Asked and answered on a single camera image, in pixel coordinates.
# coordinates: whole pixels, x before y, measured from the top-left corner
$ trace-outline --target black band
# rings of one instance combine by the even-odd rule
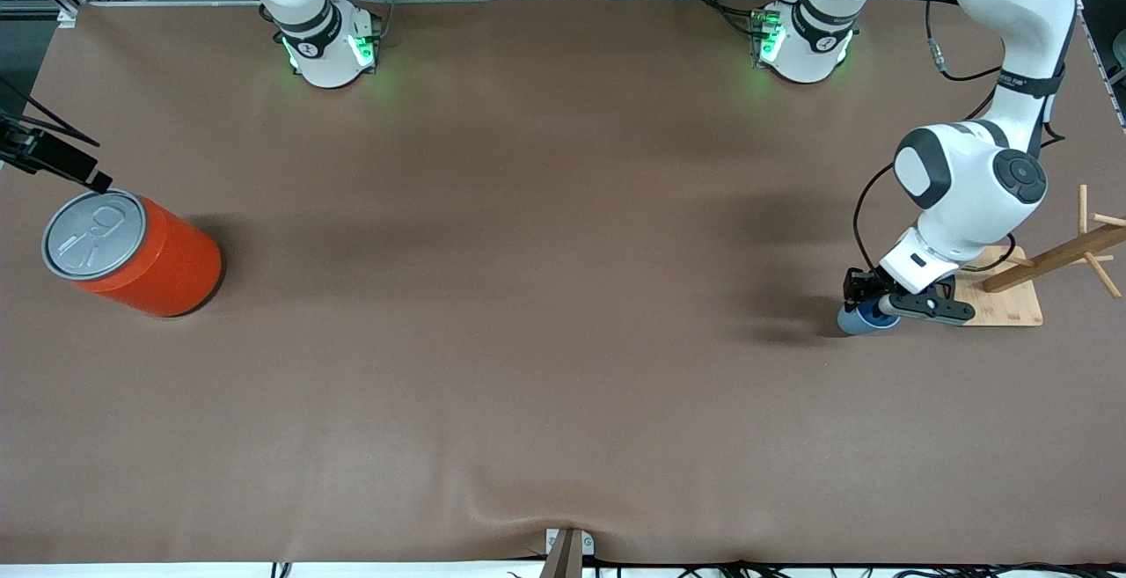
[[[324,27],[324,30],[314,34],[312,37],[293,37],[286,34],[285,39],[288,42],[289,47],[301,56],[320,59],[324,54],[324,48],[340,34],[340,9],[331,2],[329,6],[332,11],[332,20]]]
[[[1060,91],[1060,83],[1063,81],[1063,72],[1053,78],[1029,78],[1009,70],[1001,70],[1001,75],[997,78],[997,85],[1007,90],[1029,95],[1037,99],[1049,97]]]
[[[1004,135],[1004,132],[1001,131],[1001,127],[997,123],[993,123],[992,121],[986,121],[984,118],[977,118],[976,121],[971,121],[969,123],[976,123],[977,125],[985,127],[985,131],[989,132],[989,135],[993,136],[994,145],[999,148],[1009,146],[1009,137]]]
[[[805,10],[812,14],[813,19],[820,21],[821,24],[828,24],[829,26],[846,26],[852,24],[852,21],[856,21],[857,16],[860,15],[859,12],[855,12],[850,14],[850,16],[838,17],[835,14],[828,14],[817,9],[816,6],[810,3],[810,0],[798,0],[795,8],[805,8]]]
[[[794,32],[801,34],[802,38],[810,43],[810,48],[817,54],[831,53],[852,32],[850,28],[840,30],[824,30],[814,26],[805,19],[801,6],[793,9]]]
[[[302,21],[301,24],[282,24],[282,21],[278,21],[277,18],[274,18],[274,24],[277,24],[278,28],[288,34],[307,33],[323,24],[324,20],[329,18],[332,10],[332,2],[330,0],[324,0],[324,8],[321,9],[321,12],[315,14],[313,19],[310,19],[309,21]]]

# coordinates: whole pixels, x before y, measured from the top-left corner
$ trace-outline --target can lid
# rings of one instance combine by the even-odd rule
[[[60,277],[97,279],[124,266],[144,233],[144,205],[133,194],[83,194],[60,208],[43,231],[43,260]]]

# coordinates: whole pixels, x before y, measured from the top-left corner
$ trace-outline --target connector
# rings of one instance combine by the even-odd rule
[[[927,39],[927,45],[930,46],[930,57],[935,62],[935,68],[939,72],[946,72],[946,57],[942,56],[942,48],[938,47],[938,42],[933,37]]]

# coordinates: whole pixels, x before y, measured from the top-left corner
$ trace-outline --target wooden base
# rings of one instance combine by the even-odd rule
[[[1009,250],[1009,246],[990,246],[971,266],[989,266]],[[1025,250],[1019,246],[1013,250],[1015,257],[1025,257]],[[1006,261],[992,270],[984,273],[957,274],[957,287],[954,297],[974,306],[977,314],[964,327],[1036,327],[1044,324],[1040,302],[1036,297],[1033,282],[1025,282],[1003,292],[990,294],[981,288],[986,278],[1013,267]]]

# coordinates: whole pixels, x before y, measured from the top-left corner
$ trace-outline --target green led light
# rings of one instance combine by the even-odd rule
[[[289,55],[289,65],[293,65],[293,69],[297,70],[297,57],[293,54],[293,46],[289,45],[289,41],[282,37],[282,45],[285,46],[285,52]]]
[[[372,50],[372,42],[364,37],[348,36],[348,45],[351,46],[356,61],[360,65],[372,65],[375,53]]]
[[[841,52],[840,52],[839,55],[837,55],[837,63],[840,63],[841,61],[844,61],[844,56],[848,54],[848,42],[851,42],[851,41],[852,41],[852,33],[849,33],[844,37],[844,41],[841,42]]]
[[[772,29],[769,37],[762,43],[762,53],[760,57],[762,61],[774,61],[778,57],[778,50],[781,48],[781,42],[786,41],[786,27],[780,24]]]

